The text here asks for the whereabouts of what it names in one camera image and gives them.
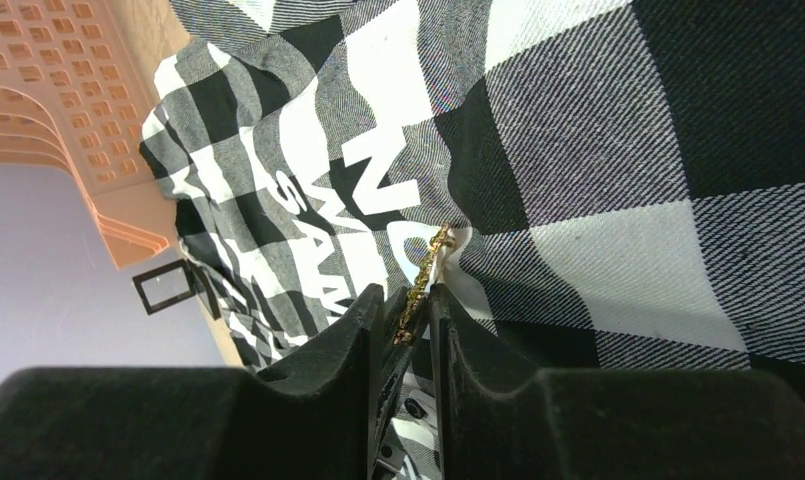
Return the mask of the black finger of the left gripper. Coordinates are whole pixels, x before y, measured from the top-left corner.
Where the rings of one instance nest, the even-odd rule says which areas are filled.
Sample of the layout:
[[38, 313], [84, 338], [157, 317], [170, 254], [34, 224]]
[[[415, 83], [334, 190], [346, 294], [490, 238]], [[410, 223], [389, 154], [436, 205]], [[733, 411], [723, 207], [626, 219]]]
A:
[[370, 286], [368, 299], [368, 477], [370, 479], [419, 479], [414, 457], [403, 446], [393, 425], [399, 412], [403, 380], [414, 352], [399, 337], [420, 335], [420, 326], [404, 327], [406, 289], [387, 295], [382, 286]]

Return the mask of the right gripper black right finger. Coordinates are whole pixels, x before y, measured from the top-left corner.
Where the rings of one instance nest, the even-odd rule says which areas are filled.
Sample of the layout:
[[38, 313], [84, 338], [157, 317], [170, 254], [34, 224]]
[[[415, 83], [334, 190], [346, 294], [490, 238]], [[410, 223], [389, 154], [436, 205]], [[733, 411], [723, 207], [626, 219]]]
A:
[[805, 479], [805, 407], [757, 371], [541, 366], [432, 288], [447, 479]]

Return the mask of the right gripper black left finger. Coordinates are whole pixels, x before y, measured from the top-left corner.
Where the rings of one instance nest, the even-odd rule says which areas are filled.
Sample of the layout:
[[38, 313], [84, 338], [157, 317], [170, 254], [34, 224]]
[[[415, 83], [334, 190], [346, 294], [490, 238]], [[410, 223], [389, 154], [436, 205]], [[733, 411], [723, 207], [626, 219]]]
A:
[[0, 479], [368, 479], [384, 292], [257, 373], [49, 368], [0, 384]]

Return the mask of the gold glitter brooch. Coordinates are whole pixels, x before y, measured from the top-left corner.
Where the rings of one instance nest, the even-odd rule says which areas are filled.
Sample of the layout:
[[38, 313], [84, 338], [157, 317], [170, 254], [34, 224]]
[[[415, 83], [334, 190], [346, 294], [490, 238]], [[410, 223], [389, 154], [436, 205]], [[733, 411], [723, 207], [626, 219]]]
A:
[[411, 346], [418, 334], [418, 315], [425, 304], [431, 285], [439, 282], [445, 268], [446, 257], [456, 248], [457, 240], [451, 225], [444, 222], [428, 241], [428, 250], [419, 264], [412, 288], [406, 295], [404, 309], [398, 317], [393, 336], [394, 345]]

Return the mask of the black white plaid shirt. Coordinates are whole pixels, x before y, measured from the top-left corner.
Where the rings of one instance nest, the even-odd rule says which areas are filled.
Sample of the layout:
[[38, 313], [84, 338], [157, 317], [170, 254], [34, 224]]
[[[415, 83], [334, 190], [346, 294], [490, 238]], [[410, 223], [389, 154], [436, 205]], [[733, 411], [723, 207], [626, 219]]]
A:
[[140, 151], [241, 361], [436, 273], [558, 367], [805, 404], [805, 1], [176, 1]]

